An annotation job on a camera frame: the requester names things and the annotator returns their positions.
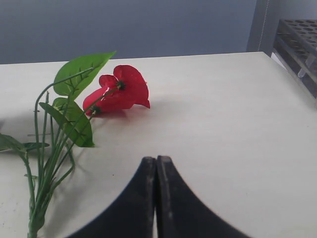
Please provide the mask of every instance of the table surface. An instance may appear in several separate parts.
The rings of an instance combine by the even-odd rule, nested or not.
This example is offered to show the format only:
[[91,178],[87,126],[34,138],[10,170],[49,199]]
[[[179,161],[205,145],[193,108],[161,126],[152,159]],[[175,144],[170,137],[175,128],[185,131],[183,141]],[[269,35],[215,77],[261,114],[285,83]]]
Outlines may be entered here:
[[[2,133],[34,141],[27,135],[35,99],[63,64],[0,65]],[[195,194],[246,234],[316,237],[317,111],[285,69],[264,53],[242,53],[115,59],[99,75],[118,64],[141,71],[152,107],[93,120],[97,146],[75,149],[76,170],[54,195],[45,238],[87,224],[116,199],[142,157],[157,155],[171,156]],[[0,237],[26,237],[24,174],[14,153],[1,153]]]

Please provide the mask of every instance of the green leaf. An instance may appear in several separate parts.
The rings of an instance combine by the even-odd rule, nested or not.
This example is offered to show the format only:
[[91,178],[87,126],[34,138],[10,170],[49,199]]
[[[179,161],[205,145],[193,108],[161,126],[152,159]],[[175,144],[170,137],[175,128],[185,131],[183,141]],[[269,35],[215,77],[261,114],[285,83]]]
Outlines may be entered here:
[[[39,142],[38,145],[36,146],[36,142],[28,142],[28,143],[23,143],[24,147],[26,148],[26,151],[29,152],[31,150],[35,150],[37,147],[41,148],[42,147],[42,142]],[[50,146],[47,143],[44,143],[44,147]]]
[[100,69],[114,54],[115,52],[81,56],[66,63],[58,71],[54,83],[79,72],[88,70],[89,68],[92,69],[65,82],[54,85],[54,91],[59,95],[69,96],[72,100],[75,100],[78,95],[93,81]]
[[9,135],[4,135],[0,133],[0,145],[1,148],[6,148],[6,149],[12,149],[14,150],[16,153],[18,153],[18,155],[25,160],[26,159],[26,153],[27,150],[24,147],[23,144],[21,144],[20,142],[18,142],[16,139],[14,139],[12,136]]
[[76,121],[80,118],[70,133],[69,138],[79,147],[93,147],[93,132],[90,121],[85,115],[81,117],[84,112],[72,100],[70,100],[65,117],[63,117],[66,105],[66,98],[56,98],[53,102],[53,106],[47,103],[40,103],[40,106],[55,119],[57,124],[65,131],[66,135],[72,130]]

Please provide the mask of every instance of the black plastic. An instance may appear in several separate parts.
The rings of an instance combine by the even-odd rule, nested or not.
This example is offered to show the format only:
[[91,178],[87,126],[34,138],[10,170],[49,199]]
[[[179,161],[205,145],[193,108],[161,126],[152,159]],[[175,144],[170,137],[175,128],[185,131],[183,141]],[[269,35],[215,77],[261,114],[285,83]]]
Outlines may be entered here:
[[157,161],[159,238],[247,238],[209,210],[191,191],[170,157]]
[[119,197],[69,238],[152,238],[155,174],[156,160],[143,158]]

